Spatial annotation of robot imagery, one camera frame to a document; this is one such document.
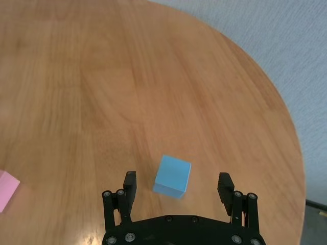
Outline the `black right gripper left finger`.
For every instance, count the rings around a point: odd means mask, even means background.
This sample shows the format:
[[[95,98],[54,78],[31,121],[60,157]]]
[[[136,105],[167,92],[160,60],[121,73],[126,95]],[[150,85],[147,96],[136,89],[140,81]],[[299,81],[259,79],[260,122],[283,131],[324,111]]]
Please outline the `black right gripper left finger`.
[[[136,171],[126,172],[123,188],[116,192],[106,190],[102,192],[105,232],[115,228],[114,211],[117,210],[121,217],[121,224],[132,223],[131,210],[137,189]]]

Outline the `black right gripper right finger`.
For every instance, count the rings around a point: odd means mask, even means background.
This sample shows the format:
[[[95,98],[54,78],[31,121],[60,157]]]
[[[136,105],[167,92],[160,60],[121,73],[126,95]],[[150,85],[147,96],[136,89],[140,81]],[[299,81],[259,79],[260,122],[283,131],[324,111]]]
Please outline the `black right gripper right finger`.
[[[252,192],[242,194],[235,190],[229,173],[219,173],[217,191],[230,224],[241,227],[244,216],[244,227],[259,233],[258,196]]]

